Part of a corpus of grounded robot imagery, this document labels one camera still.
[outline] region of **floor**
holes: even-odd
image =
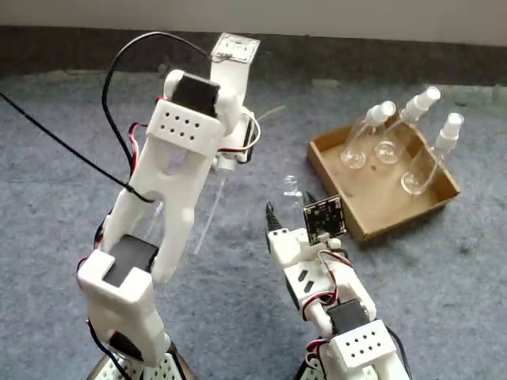
[[[117,176],[127,163],[101,111],[104,69],[135,32],[0,28],[0,89],[74,148]],[[211,48],[216,35],[184,33]],[[425,85],[442,101],[421,121],[435,139],[449,112],[465,125],[448,168],[462,193],[445,209],[359,246],[344,242],[379,317],[402,338],[414,379],[503,378],[507,349],[507,49],[390,41],[259,36],[246,106],[262,123],[252,162],[227,179],[198,255],[219,178],[210,174],[195,233],[158,310],[202,379],[290,379],[316,330],[301,321],[264,238],[266,200],[283,179],[326,193],[307,142]],[[139,47],[115,74],[117,122],[148,120],[175,67],[208,63],[160,41]],[[85,378],[101,353],[85,326],[74,273],[120,190],[0,103],[0,377]]]

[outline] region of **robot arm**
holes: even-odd
[[[311,245],[306,229],[284,228],[271,229],[267,238],[296,308],[322,336],[307,348],[315,358],[312,366],[322,364],[321,378],[409,380],[386,326],[376,319],[374,302],[348,260],[336,254],[339,239]],[[336,302],[332,295],[337,295]]]
[[[247,63],[235,62],[234,54],[226,53],[230,58],[223,63],[235,82],[223,71],[212,70],[213,82],[181,70],[169,73],[129,181],[140,195],[163,202],[163,241],[155,247],[132,236],[149,203],[124,189],[104,222],[101,245],[78,271],[98,338],[146,367],[158,366],[171,344],[154,306],[154,283],[164,283],[176,270],[216,156],[234,159],[223,157],[220,149],[234,146],[241,155],[243,142],[250,140],[246,125],[253,116],[242,107],[244,94],[238,95],[231,84],[246,89],[254,53]],[[171,160],[182,151],[183,161],[170,173]]]

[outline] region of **black cable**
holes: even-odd
[[[111,112],[109,111],[109,106],[108,106],[109,86],[111,85],[111,79],[112,79],[112,75],[114,74],[114,71],[116,69],[116,65],[120,61],[120,58],[127,52],[127,50],[142,40],[146,40],[146,39],[149,39],[151,37],[156,37],[156,36],[167,37],[172,40],[176,40],[178,42],[181,42],[187,46],[190,46],[192,49],[198,51],[199,53],[204,55],[206,58],[211,60],[212,62],[219,63],[219,62],[222,62],[225,59],[230,57],[230,55],[225,55],[221,59],[214,60],[213,57],[209,53],[207,53],[204,49],[202,49],[201,47],[198,47],[197,45],[192,44],[191,42],[185,40],[183,37],[175,36],[174,34],[171,34],[168,32],[144,33],[140,36],[137,36],[136,38],[134,38],[128,44],[126,44],[125,46],[123,46],[121,48],[121,50],[118,52],[118,54],[116,54],[116,56],[114,57],[114,60],[112,61],[111,66],[109,67],[108,73],[105,76],[104,87],[102,88],[102,108],[104,109],[105,117],[109,121],[109,125],[111,126],[111,129],[114,132],[116,139],[120,143],[122,149],[124,150],[125,155],[127,156],[131,173],[133,172],[133,169],[134,169],[133,164],[132,164],[132,156],[130,154],[130,151],[128,150],[127,143],[125,142],[124,138],[122,137],[120,131],[118,131],[118,127],[117,127],[116,123],[114,122],[114,119],[111,116]]]
[[[28,113],[26,113],[26,111],[23,108],[21,108],[19,105],[17,105],[16,103],[14,103],[14,101],[11,100],[9,97],[7,97],[7,95],[5,95],[2,91],[0,91],[0,97],[2,97],[4,99],[4,101],[6,101],[7,103],[9,103],[9,105],[11,105],[14,109],[16,109],[16,111],[18,111],[20,114],[22,114],[30,123],[32,123],[33,125],[35,125],[36,127],[38,127],[42,132],[44,132],[46,135],[48,135],[49,137],[51,137],[58,144],[60,144],[65,149],[67,149],[69,152],[71,152],[74,156],[76,156],[77,158],[81,159],[86,164],[88,164],[89,166],[91,166],[92,168],[94,168],[95,170],[97,170],[100,174],[106,176],[111,181],[116,182],[120,186],[123,186],[129,192],[131,192],[132,194],[134,194],[135,196],[137,196],[143,202],[148,202],[148,203],[154,202],[153,200],[145,198],[144,196],[140,195],[131,185],[129,185],[129,184],[127,184],[127,183],[125,183],[125,182],[117,179],[111,173],[108,173],[105,170],[103,170],[100,166],[95,165],[88,158],[86,158],[85,156],[83,156],[82,154],[80,154],[76,149],[74,149],[72,146],[68,145],[60,137],[58,137],[57,135],[55,135],[53,132],[49,131],[44,125],[42,125],[37,120],[35,120],[33,117],[31,117]]]
[[[95,342],[97,347],[99,347],[101,351],[104,352],[111,359],[112,363],[114,364],[114,367],[116,367],[116,369],[121,373],[121,375],[124,377],[125,380],[132,380],[127,371],[118,363],[118,360],[116,360],[112,352],[108,350],[106,347],[104,347],[102,342],[98,339],[97,333],[95,332],[95,329],[93,328],[92,322],[90,322],[90,320],[88,320],[88,327],[90,328],[90,334],[92,336],[93,342]]]
[[[403,347],[402,340],[399,339],[399,336],[396,335],[396,332],[391,330],[391,328],[389,326],[386,325],[386,329],[391,334],[393,339],[396,341],[396,344],[398,345],[398,348],[399,348],[399,354],[402,357],[402,362],[403,362],[403,366],[405,367],[405,371],[409,375],[409,378],[412,379],[412,372],[410,372],[409,360],[406,357],[406,352],[405,352],[405,348]]]

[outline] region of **cardboard box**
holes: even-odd
[[[403,190],[401,175],[421,147],[429,148],[415,126],[404,125],[398,130],[398,137],[410,142],[398,163],[384,165],[370,154],[364,167],[357,170],[345,167],[340,159],[350,128],[338,128],[311,140],[308,159],[330,196],[339,193],[343,197],[345,223],[354,240],[366,241],[376,237],[441,208],[458,196],[458,185],[442,166],[437,170],[435,181],[423,194],[412,196]],[[361,143],[371,151],[377,141],[378,138],[367,136]],[[433,154],[429,152],[429,156],[434,162]]]

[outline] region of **circuit board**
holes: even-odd
[[[323,238],[335,238],[346,232],[341,196],[332,196],[305,206],[303,214],[310,245],[319,243]]]

